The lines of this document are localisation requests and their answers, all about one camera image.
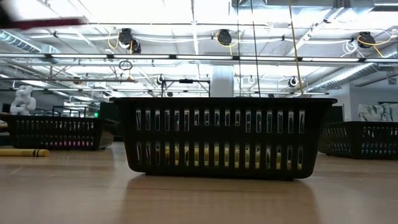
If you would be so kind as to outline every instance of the red object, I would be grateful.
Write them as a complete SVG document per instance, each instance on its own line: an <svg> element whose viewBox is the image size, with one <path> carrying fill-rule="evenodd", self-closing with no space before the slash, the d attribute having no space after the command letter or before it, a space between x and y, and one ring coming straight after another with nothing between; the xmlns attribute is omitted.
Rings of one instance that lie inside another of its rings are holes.
<svg viewBox="0 0 398 224"><path fill-rule="evenodd" d="M69 19L47 19L36 21L12 21L7 25L0 26L0 29L32 29L37 27L58 27L58 26L77 26L84 24L82 18Z"/></svg>

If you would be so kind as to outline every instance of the ceiling light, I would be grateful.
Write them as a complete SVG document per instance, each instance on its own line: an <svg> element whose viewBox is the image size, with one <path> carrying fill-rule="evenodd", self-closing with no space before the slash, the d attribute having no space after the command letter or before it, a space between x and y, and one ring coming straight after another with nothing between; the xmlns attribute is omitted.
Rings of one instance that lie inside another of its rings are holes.
<svg viewBox="0 0 398 224"><path fill-rule="evenodd" d="M0 54L0 57L45 58L44 54Z"/></svg>
<svg viewBox="0 0 398 224"><path fill-rule="evenodd" d="M357 62L359 58L303 58L304 62Z"/></svg>
<svg viewBox="0 0 398 224"><path fill-rule="evenodd" d="M23 83L27 83L27 84L31 84L31 85L35 85L35 86L41 86L41 87L46 87L48 86L48 84L44 83L44 82L40 82L40 81L33 81L33 80L23 80Z"/></svg>
<svg viewBox="0 0 398 224"><path fill-rule="evenodd" d="M398 6L398 3L374 3L374 6Z"/></svg>
<svg viewBox="0 0 398 224"><path fill-rule="evenodd" d="M398 63L398 59L393 58L368 58L365 62L379 62L379 63Z"/></svg>
<svg viewBox="0 0 398 224"><path fill-rule="evenodd" d="M52 54L54 58L107 58L103 54Z"/></svg>
<svg viewBox="0 0 398 224"><path fill-rule="evenodd" d="M83 101L91 101L91 100L93 100L90 97L86 97L86 96L74 96L74 98L76 98L78 100L83 100Z"/></svg>
<svg viewBox="0 0 398 224"><path fill-rule="evenodd" d="M120 59L129 59L129 58L137 58L137 59L169 59L169 55L113 55L114 58Z"/></svg>
<svg viewBox="0 0 398 224"><path fill-rule="evenodd" d="M178 55L177 59L192 60L232 60L232 56Z"/></svg>
<svg viewBox="0 0 398 224"><path fill-rule="evenodd" d="M294 61L294 57L257 57L256 56L243 56L241 60L270 60L270 61Z"/></svg>

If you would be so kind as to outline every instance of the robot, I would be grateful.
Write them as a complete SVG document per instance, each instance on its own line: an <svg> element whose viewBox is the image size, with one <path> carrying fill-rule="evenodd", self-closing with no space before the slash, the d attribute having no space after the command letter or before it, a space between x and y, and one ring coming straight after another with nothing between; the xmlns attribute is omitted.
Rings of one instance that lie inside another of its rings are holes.
<svg viewBox="0 0 398 224"><path fill-rule="evenodd" d="M11 104L10 114L29 115L29 111L36 109L36 99L30 97L32 91L33 87L31 86L19 87L19 90L16 91L15 100Z"/></svg>

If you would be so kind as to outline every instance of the black plastic basket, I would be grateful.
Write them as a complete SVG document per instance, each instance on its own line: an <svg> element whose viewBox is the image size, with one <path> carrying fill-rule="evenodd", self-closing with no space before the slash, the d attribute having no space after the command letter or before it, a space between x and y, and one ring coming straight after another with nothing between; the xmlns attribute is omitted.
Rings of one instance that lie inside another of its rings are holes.
<svg viewBox="0 0 398 224"><path fill-rule="evenodd" d="M351 121L325 124L319 151L353 159L398 159L398 123Z"/></svg>
<svg viewBox="0 0 398 224"><path fill-rule="evenodd" d="M115 98L129 166L156 175L309 177L335 99Z"/></svg>
<svg viewBox="0 0 398 224"><path fill-rule="evenodd" d="M116 124L98 118L1 116L17 149L85 149L110 146Z"/></svg>

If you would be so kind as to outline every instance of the table surface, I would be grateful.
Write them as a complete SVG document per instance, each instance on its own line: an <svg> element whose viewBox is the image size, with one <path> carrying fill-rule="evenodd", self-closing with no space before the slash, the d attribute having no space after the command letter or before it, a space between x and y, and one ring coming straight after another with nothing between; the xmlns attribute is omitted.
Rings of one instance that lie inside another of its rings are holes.
<svg viewBox="0 0 398 224"><path fill-rule="evenodd" d="M123 143L0 157L0 223L398 223L398 161L319 154L293 182L145 176Z"/></svg>

